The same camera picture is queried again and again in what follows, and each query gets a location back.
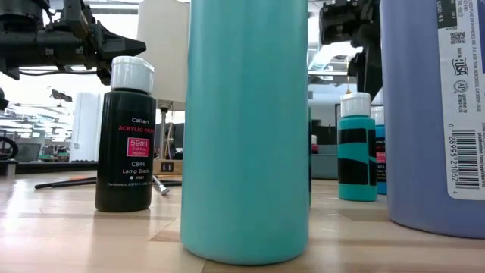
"purple bottle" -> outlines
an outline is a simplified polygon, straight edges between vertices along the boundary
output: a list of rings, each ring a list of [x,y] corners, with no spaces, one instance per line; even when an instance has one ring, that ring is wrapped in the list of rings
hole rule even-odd
[[[485,238],[485,5],[382,0],[380,12],[390,217]]]

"lamp shade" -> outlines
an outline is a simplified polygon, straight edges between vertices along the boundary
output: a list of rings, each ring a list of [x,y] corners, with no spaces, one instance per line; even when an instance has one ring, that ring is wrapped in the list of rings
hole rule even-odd
[[[153,97],[185,110],[190,6],[176,0],[145,0],[139,6],[137,39],[147,50],[139,55],[155,67]]]

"white bottle cap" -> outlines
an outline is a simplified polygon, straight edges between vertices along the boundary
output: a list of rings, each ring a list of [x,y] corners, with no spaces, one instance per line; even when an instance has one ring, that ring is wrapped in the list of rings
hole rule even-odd
[[[368,93],[352,93],[340,97],[340,115],[342,118],[364,115],[371,116],[371,95]]]
[[[142,58],[116,57],[111,69],[111,90],[129,88],[151,94],[154,74],[153,66]]]
[[[384,125],[384,107],[377,106],[371,109],[371,118],[376,120],[377,125]]]

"teal bottle with black stripes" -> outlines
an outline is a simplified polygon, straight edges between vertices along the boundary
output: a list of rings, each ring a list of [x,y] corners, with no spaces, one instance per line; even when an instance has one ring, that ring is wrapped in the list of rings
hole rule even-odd
[[[349,201],[377,199],[376,123],[371,97],[353,93],[340,98],[339,197]]]

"wooden table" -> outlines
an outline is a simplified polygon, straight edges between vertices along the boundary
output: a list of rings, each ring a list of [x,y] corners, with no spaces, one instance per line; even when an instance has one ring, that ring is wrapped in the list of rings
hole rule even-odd
[[[150,210],[97,212],[94,186],[34,191],[37,183],[94,172],[0,181],[0,272],[485,272],[485,241],[443,237],[389,222],[386,198],[346,202],[335,181],[315,181],[307,252],[287,263],[207,262],[180,243],[181,188],[153,193]]]

